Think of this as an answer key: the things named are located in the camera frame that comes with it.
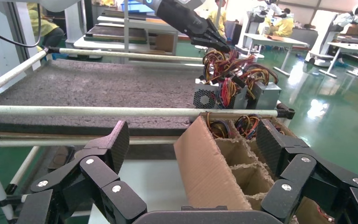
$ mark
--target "green floor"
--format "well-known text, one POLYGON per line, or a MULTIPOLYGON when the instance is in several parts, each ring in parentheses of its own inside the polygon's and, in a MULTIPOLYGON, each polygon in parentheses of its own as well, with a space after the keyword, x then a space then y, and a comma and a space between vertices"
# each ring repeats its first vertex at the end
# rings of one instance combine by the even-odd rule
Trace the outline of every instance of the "green floor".
MULTIPOLYGON (((343 68, 334 68, 337 79, 317 74, 317 67, 308 67, 293 52, 286 71, 287 78, 279 76, 282 88, 280 101, 296 110, 289 128, 322 157, 358 174, 358 78, 353 78, 343 68)), ((264 51, 265 59, 259 60, 269 68, 280 67, 286 52, 264 51)), ((201 57, 194 46, 179 42, 178 56, 201 57)), ((346 60, 358 66, 357 61, 346 60)), ((29 148, 0 149, 0 179, 6 186, 28 154, 29 148)), ((87 219, 72 220, 78 224, 87 219)))

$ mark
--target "white robot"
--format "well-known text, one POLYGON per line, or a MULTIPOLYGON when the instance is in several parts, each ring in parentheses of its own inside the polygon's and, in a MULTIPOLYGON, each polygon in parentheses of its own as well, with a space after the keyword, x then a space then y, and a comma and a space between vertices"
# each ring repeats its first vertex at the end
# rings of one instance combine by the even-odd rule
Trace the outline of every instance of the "white robot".
POLYGON ((267 15, 275 13, 277 17, 285 18, 286 14, 276 5, 276 0, 258 1, 253 8, 251 8, 244 15, 241 36, 238 41, 238 47, 244 50, 250 48, 251 40, 245 38, 243 34, 256 34, 260 23, 263 23, 267 15))
POLYGON ((329 44, 344 30, 344 27, 348 24, 358 25, 358 5, 352 9, 349 13, 334 14, 330 18, 326 18, 329 21, 325 26, 318 27, 318 38, 313 46, 312 50, 308 52, 305 60, 311 64, 320 67, 329 67, 334 56, 327 55, 329 50, 329 44))

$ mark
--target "white metal rail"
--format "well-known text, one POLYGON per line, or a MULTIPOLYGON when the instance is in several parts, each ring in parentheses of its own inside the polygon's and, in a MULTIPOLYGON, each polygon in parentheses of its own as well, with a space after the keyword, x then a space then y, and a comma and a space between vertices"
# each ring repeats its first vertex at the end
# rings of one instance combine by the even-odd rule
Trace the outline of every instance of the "white metal rail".
POLYGON ((276 110, 0 105, 0 116, 197 117, 203 112, 278 116, 276 110))

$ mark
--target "desk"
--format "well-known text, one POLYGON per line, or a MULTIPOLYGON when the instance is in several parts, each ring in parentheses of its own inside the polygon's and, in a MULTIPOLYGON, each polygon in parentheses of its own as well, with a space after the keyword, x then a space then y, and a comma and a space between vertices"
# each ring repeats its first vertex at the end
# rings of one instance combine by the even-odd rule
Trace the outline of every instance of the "desk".
POLYGON ((293 39, 287 38, 287 37, 283 37, 282 38, 283 41, 275 41, 275 40, 271 40, 269 38, 266 38, 263 35, 258 35, 258 34, 244 34, 244 35, 246 37, 248 37, 248 38, 251 38, 250 49, 253 49, 254 44, 289 48, 281 68, 274 67, 275 70, 281 72, 282 74, 284 74, 284 75, 286 75, 288 77, 290 76, 290 74, 285 72, 284 69, 285 69, 286 62, 287 62, 287 60, 289 58, 289 55, 291 53, 291 50, 292 50, 293 46, 294 45, 301 46, 301 47, 308 47, 309 46, 307 43, 304 43, 304 42, 301 42, 301 41, 296 41, 296 40, 293 40, 293 39))
MULTIPOLYGON (((338 55, 340 53, 358 53, 358 44, 350 44, 350 43, 328 43, 329 45, 332 45, 332 46, 336 46, 338 47, 338 51, 336 53, 336 55, 334 56, 333 60, 331 61, 331 64, 330 64, 330 67, 327 71, 324 71, 322 69, 320 69, 319 71, 321 73, 324 73, 330 77, 333 77, 333 78, 337 78, 336 75, 334 74, 331 74, 331 69, 333 69, 334 67, 334 64, 336 63, 337 59, 338 59, 338 55)), ((353 74, 354 76, 358 77, 358 69, 354 70, 354 71, 348 71, 347 72, 353 74)))

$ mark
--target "black wire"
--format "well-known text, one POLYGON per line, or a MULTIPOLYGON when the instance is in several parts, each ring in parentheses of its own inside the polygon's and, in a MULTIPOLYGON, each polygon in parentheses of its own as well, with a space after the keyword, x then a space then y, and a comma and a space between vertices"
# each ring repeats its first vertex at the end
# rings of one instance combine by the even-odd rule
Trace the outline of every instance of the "black wire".
POLYGON ((1 36, 1 35, 0 35, 0 39, 4 40, 6 42, 12 43, 14 45, 18 45, 20 47, 25 47, 25 48, 33 48, 33 47, 38 46, 39 42, 41 41, 41 9, 39 7, 39 4, 37 4, 37 7, 38 7, 38 41, 34 45, 25 45, 25 44, 22 44, 22 43, 11 41, 11 40, 9 40, 9 39, 1 36))

